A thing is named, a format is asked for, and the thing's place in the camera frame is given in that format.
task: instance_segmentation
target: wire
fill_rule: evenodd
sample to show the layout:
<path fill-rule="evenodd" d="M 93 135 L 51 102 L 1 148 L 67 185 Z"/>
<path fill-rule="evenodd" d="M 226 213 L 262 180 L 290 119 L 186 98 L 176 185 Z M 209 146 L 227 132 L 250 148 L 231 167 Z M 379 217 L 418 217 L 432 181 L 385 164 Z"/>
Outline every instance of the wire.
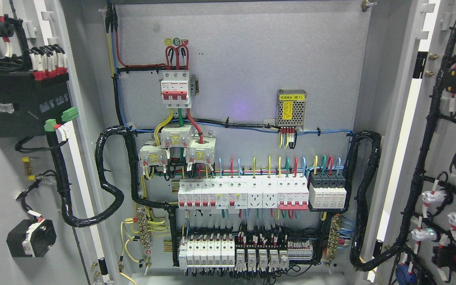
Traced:
<path fill-rule="evenodd" d="M 123 272 L 119 272 L 119 274 L 123 277 L 125 277 L 126 279 L 128 279 L 131 283 L 133 283 L 133 285 L 137 285 L 136 281 L 134 281 L 130 276 L 127 276 L 126 274 L 124 274 Z"/>
<path fill-rule="evenodd" d="M 198 135 L 199 135 L 199 140 L 198 140 L 198 143 L 199 144 L 203 144 L 203 132 L 201 132 L 201 129 L 200 129 L 200 126 L 197 124 L 197 122 L 193 119 L 193 117 L 191 116 L 191 112 L 190 112 L 191 109 L 186 109 L 186 113 L 188 114 L 188 120 L 191 122 L 191 124 L 195 127 L 195 129 L 197 130 L 198 132 Z"/>
<path fill-rule="evenodd" d="M 159 123 L 159 125 L 157 125 L 157 127 L 154 129 L 154 139 L 156 140 L 156 145 L 157 146 L 161 145 L 159 132 L 168 123 L 170 123 L 170 121 L 173 119 L 173 115 L 174 115 L 173 109 L 170 109 L 170 115 L 165 120 L 163 120 L 161 123 Z"/>

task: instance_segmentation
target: black cable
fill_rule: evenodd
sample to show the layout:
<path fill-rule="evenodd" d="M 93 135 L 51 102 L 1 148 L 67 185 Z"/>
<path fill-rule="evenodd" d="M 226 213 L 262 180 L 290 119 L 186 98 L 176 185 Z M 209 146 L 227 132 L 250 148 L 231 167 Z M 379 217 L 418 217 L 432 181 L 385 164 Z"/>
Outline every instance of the black cable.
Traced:
<path fill-rule="evenodd" d="M 73 230 L 73 236 L 75 237 L 76 249 L 78 250 L 78 255 L 80 256 L 80 261 L 82 262 L 82 268 L 84 269 L 85 279 L 87 280 L 87 285 L 91 285 L 91 280 L 89 279 L 89 274 L 87 273 L 86 261 L 84 260 L 84 255 L 82 254 L 82 249 L 80 247 L 80 241 L 78 240 L 78 235 L 76 234 L 75 227 L 71 227 Z"/>
<path fill-rule="evenodd" d="M 81 228 L 96 225 L 114 214 L 124 201 L 124 194 L 122 191 L 108 183 L 105 178 L 105 168 L 103 167 L 103 147 L 105 146 L 106 138 L 109 137 L 109 135 L 114 135 L 114 133 L 101 133 L 100 138 L 96 142 L 95 157 L 99 158 L 101 156 L 101 159 L 96 160 L 96 168 L 98 169 L 101 188 L 114 196 L 114 202 L 112 202 L 107 209 L 98 215 L 90 218 L 77 218 L 74 216 L 72 209 L 71 189 L 70 182 L 68 180 L 65 158 L 63 157 L 61 148 L 56 147 L 59 144 L 56 132 L 47 132 L 46 134 L 47 142 L 51 148 L 50 152 L 52 154 L 52 161 L 54 162 L 55 171 L 57 173 L 56 184 L 57 191 L 61 196 L 61 214 L 63 220 L 70 226 Z"/>
<path fill-rule="evenodd" d="M 11 7 L 11 13 L 13 14 L 13 18 L 18 19 L 17 12 L 15 11 L 15 6 L 13 5 L 13 0 L 9 0 L 9 6 Z"/>
<path fill-rule="evenodd" d="M 21 139 L 20 141 L 18 141 L 15 144 L 15 150 L 20 153 L 48 152 L 48 151 L 52 151 L 54 149 L 60 148 L 61 146 L 65 145 L 68 142 L 68 139 L 67 139 L 67 140 L 62 141 L 62 142 L 58 143 L 57 145 L 51 146 L 49 148 L 44 148 L 44 147 L 42 147 L 42 148 L 24 148 L 23 145 L 32 139 L 33 139 L 33 137 L 24 137 L 23 139 Z"/>

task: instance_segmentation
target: black wire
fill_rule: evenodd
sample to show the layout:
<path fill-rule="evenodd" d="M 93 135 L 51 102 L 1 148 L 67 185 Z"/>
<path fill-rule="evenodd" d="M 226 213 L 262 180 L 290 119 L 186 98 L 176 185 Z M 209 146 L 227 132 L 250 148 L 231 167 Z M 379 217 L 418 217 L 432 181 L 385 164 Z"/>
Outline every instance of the black wire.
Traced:
<path fill-rule="evenodd" d="M 17 12 L 15 11 L 15 6 L 13 5 L 13 0 L 9 0 L 9 6 L 11 7 L 11 13 L 13 14 L 13 18 L 17 19 Z"/>
<path fill-rule="evenodd" d="M 15 150 L 20 152 L 20 153 L 48 152 L 48 151 L 52 151 L 52 150 L 54 150 L 56 148 L 60 148 L 61 146 L 65 145 L 68 142 L 68 139 L 67 139 L 65 141 L 60 142 L 56 146 L 52 146 L 52 147 L 48 147 L 48 148 L 45 148 L 45 147 L 41 147 L 41 148 L 24 148 L 23 145 L 25 143 L 27 143 L 28 141 L 32 140 L 32 139 L 33 139 L 33 137 L 24 137 L 23 139 L 21 139 L 20 141 L 18 141 L 15 144 Z"/>

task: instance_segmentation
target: blue wire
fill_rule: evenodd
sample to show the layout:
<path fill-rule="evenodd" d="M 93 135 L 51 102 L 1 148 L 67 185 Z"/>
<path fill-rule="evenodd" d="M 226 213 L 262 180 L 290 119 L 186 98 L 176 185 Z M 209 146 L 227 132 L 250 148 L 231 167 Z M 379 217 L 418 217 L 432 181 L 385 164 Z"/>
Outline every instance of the blue wire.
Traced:
<path fill-rule="evenodd" d="M 223 167 L 221 166 L 221 157 L 219 158 L 219 178 L 223 178 Z"/>
<path fill-rule="evenodd" d="M 306 163 L 306 158 L 305 157 L 302 157 L 302 159 L 304 159 L 304 171 L 302 172 L 302 177 L 305 177 L 306 176 L 307 163 Z"/>
<path fill-rule="evenodd" d="M 340 157 L 337 158 L 337 162 L 338 162 L 338 164 L 337 164 L 337 173 L 336 173 L 336 174 L 339 175 L 340 163 L 342 162 L 342 160 L 340 159 Z"/>
<path fill-rule="evenodd" d="M 242 168 L 240 168 L 240 159 L 238 159 L 238 163 L 239 163 L 239 178 L 240 178 L 240 174 L 242 173 Z"/>

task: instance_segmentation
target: miniature circuit breaker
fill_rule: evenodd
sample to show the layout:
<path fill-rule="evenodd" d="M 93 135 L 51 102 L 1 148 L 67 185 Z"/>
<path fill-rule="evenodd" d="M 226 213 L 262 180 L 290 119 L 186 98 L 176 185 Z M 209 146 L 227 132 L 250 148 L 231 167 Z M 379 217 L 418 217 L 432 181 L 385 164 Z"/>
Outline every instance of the miniature circuit breaker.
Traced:
<path fill-rule="evenodd" d="M 190 147 L 185 149 L 184 156 L 188 162 L 188 171 L 194 163 L 204 163 L 212 165 L 214 161 L 214 147 L 216 146 L 215 137 L 207 137 L 203 139 L 203 144 L 197 140 L 191 142 Z"/>
<path fill-rule="evenodd" d="M 168 165 L 167 152 L 161 146 L 156 146 L 155 141 L 147 141 L 140 149 L 140 163 L 146 168 L 148 166 L 163 166 L 166 169 Z"/>
<path fill-rule="evenodd" d="M 163 72 L 161 98 L 166 108 L 191 108 L 191 74 L 188 70 Z"/>
<path fill-rule="evenodd" d="M 306 92 L 304 90 L 277 90 L 278 127 L 303 127 L 306 115 Z"/>
<path fill-rule="evenodd" d="M 161 147 L 162 148 L 187 148 L 194 139 L 194 128 L 192 125 L 166 126 L 161 129 Z"/>

